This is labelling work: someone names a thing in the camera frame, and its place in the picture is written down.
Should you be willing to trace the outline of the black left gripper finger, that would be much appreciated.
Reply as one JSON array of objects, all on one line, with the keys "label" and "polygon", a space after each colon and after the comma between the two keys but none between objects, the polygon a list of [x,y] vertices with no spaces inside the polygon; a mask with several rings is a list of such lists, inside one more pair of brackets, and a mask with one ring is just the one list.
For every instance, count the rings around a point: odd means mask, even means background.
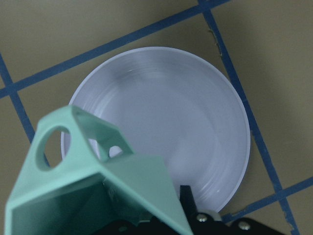
[{"label": "black left gripper finger", "polygon": [[194,235],[226,235],[227,226],[219,213],[199,211],[190,186],[180,186],[179,200]]}]

